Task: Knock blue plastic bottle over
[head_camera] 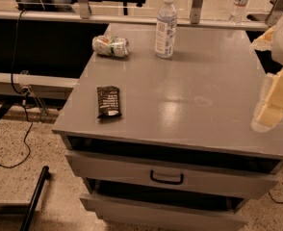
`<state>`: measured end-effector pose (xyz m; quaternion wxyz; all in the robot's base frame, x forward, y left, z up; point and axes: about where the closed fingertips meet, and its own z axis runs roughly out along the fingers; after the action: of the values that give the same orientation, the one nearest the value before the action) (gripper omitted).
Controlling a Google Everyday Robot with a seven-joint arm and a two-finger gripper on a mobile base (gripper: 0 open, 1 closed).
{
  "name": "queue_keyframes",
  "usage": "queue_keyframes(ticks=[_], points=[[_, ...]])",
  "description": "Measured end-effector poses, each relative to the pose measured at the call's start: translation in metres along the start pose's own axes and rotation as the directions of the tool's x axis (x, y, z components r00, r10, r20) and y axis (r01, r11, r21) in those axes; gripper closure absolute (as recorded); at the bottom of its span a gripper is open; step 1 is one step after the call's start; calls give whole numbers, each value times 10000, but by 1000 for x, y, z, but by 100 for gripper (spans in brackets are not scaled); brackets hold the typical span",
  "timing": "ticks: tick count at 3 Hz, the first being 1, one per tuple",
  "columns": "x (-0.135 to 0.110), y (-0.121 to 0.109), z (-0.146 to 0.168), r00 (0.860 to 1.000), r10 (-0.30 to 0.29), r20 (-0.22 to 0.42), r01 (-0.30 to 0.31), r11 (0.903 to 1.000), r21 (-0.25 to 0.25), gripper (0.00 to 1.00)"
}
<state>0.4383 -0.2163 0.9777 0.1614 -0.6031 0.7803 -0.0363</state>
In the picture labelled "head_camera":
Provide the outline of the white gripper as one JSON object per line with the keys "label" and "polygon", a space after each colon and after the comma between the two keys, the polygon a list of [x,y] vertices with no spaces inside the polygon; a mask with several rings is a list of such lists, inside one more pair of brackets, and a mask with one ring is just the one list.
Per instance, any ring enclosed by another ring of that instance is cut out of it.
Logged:
{"label": "white gripper", "polygon": [[[251,43],[251,48],[257,51],[271,51],[272,59],[283,65],[283,15],[275,27],[270,27]],[[250,125],[255,132],[264,133],[273,129],[282,118],[283,67],[276,74],[266,74]]]}

